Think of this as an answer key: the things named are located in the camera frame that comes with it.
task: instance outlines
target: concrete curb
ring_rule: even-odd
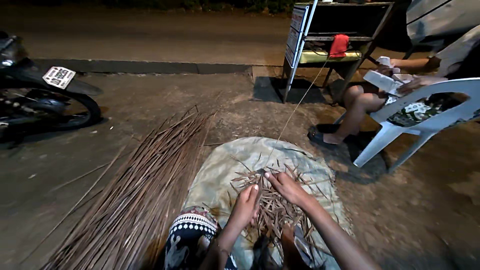
[[[41,68],[62,66],[77,72],[160,73],[160,74],[226,74],[251,70],[244,64],[207,64],[180,62],[109,61],[76,59],[33,59]]]

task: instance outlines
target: hand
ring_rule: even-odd
[[[392,74],[393,74],[392,68],[390,68],[389,66],[386,66],[386,65],[382,65],[382,64],[378,65],[377,72],[382,74],[382,75],[388,76],[388,77],[391,77]]]
[[[446,80],[448,79],[443,77],[413,75],[413,81],[400,86],[396,91],[405,95],[423,86],[429,86],[435,83],[444,82]]]
[[[392,67],[400,67],[401,66],[401,59],[390,59],[390,65]]]
[[[237,196],[232,213],[225,228],[240,234],[250,222],[252,225],[258,216],[258,204],[256,203],[258,185],[253,184],[246,187]]]
[[[290,203],[303,208],[311,198],[299,183],[296,183],[284,172],[271,174],[266,172],[265,178],[272,183],[273,188]]]

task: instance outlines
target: signboard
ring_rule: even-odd
[[[290,32],[288,33],[287,49],[285,57],[293,68],[297,56],[300,54],[299,46],[301,37],[303,36],[303,29],[307,20],[309,6],[295,5],[293,7],[292,21],[290,23]]]

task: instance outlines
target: white plastic chair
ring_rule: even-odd
[[[387,121],[390,116],[419,99],[426,98],[432,94],[447,92],[463,93],[468,95],[469,99],[411,127],[401,127]],[[410,149],[390,167],[389,172],[392,172],[420,149],[433,135],[458,120],[471,119],[474,116],[474,112],[478,109],[480,109],[480,78],[456,79],[424,86],[370,114],[370,117],[377,121],[382,128],[353,164],[357,167],[362,167],[402,133],[420,136]],[[345,114],[340,116],[335,123],[340,123],[344,117]]]

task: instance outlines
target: knee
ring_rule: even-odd
[[[358,86],[351,86],[345,90],[344,97],[356,97],[361,93],[363,93],[363,91],[361,91]]]
[[[372,102],[371,94],[360,94],[353,100],[353,104],[356,106],[366,107]]]
[[[354,100],[356,97],[358,97],[362,93],[363,93],[362,89],[360,89],[358,86],[351,86],[347,90],[345,90],[345,93],[343,94],[343,101],[350,103],[352,100]]]

